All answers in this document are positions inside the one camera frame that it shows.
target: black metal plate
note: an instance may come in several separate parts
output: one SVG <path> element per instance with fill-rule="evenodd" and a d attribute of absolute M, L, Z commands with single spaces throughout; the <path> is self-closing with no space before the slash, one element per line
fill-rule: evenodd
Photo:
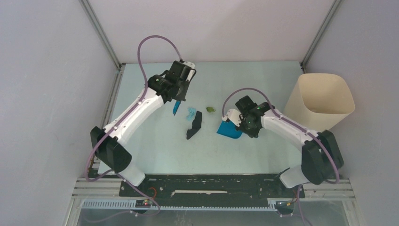
<path fill-rule="evenodd" d="M 268 207 L 268 198 L 294 198 L 292 189 L 274 181 L 277 174 L 256 175 L 146 175 L 138 187 L 154 196 L 161 206 L 184 207 Z M 226 191 L 226 194 L 184 194 L 175 190 Z M 121 183 L 120 196 L 140 197 L 126 182 Z"/>

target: white tabletop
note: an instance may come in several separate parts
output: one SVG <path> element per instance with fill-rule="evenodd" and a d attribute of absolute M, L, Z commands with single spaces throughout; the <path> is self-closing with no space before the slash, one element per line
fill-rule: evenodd
<path fill-rule="evenodd" d="M 301 154 L 289 142 L 261 129 L 259 138 L 242 134 L 231 139 L 216 134 L 222 121 L 224 100 L 235 90 L 253 87 L 264 92 L 283 111 L 292 89 L 302 74 L 298 62 L 195 63 L 197 75 L 190 83 L 187 101 L 172 114 L 174 101 L 166 103 L 136 130 L 125 148 L 138 168 L 148 174 L 253 174 L 279 173 L 301 163 Z M 145 64 L 147 77 L 161 74 L 171 64 Z M 144 87 L 138 64 L 127 64 L 123 73 L 112 119 L 121 114 Z M 258 104 L 265 100 L 253 91 L 242 91 L 230 99 L 226 111 L 249 95 Z M 211 106 L 216 112 L 208 113 Z M 186 131 L 188 107 L 202 112 L 202 128 L 191 139 Z M 109 169 L 101 163 L 99 173 Z"/>

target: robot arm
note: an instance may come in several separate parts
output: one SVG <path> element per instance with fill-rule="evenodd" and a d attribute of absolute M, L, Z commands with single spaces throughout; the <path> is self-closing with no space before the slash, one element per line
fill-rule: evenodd
<path fill-rule="evenodd" d="M 306 129 L 306 132 L 304 132 L 304 130 L 294 126 L 297 123 L 281 114 L 274 107 L 276 113 L 273 112 L 267 102 L 257 105 L 248 96 L 241 98 L 236 106 L 239 110 L 230 109 L 223 118 L 224 121 L 232 121 L 237 130 L 241 130 L 254 138 L 258 137 L 261 128 L 270 129 L 302 152 L 302 164 L 289 168 L 279 175 L 280 181 L 285 187 L 292 188 L 307 182 L 318 185 L 334 173 L 326 155 L 309 134 L 319 139 L 326 147 L 337 168 L 343 166 L 338 144 L 330 131 L 325 130 L 319 133 L 312 129 Z"/>
<path fill-rule="evenodd" d="M 132 162 L 132 156 L 124 146 L 135 130 L 155 110 L 172 99 L 177 102 L 185 101 L 188 87 L 196 72 L 194 67 L 191 62 L 173 62 L 170 70 L 161 75 L 154 75 L 148 80 L 148 89 L 142 101 L 139 102 L 144 90 L 117 119 L 103 129 L 94 127 L 91 130 L 90 136 L 94 147 L 107 132 L 113 129 L 99 146 L 96 156 L 134 186 L 138 186 L 144 180 L 145 174 Z M 137 108 L 128 113 L 137 103 Z M 124 117 L 125 119 L 116 127 L 117 122 Z"/>

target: white wall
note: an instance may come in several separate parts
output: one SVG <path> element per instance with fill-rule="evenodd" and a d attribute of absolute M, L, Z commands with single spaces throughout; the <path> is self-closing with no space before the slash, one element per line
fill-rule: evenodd
<path fill-rule="evenodd" d="M 335 133 L 369 226 L 399 225 L 399 1 L 346 0 L 307 69 L 348 83 L 356 110 Z"/>
<path fill-rule="evenodd" d="M 91 0 L 118 59 L 136 63 L 138 43 L 164 35 L 186 60 L 301 61 L 334 0 Z M 142 49 L 146 63 L 176 54 L 165 41 Z"/>
<path fill-rule="evenodd" d="M 77 0 L 2 0 L 0 21 L 0 225 L 61 225 L 115 67 Z"/>

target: bin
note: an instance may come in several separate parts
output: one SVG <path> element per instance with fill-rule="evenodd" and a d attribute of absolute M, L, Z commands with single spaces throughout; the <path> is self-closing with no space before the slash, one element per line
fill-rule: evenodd
<path fill-rule="evenodd" d="M 309 73 L 299 76 L 284 114 L 322 132 L 354 110 L 352 93 L 343 78 L 335 74 Z"/>

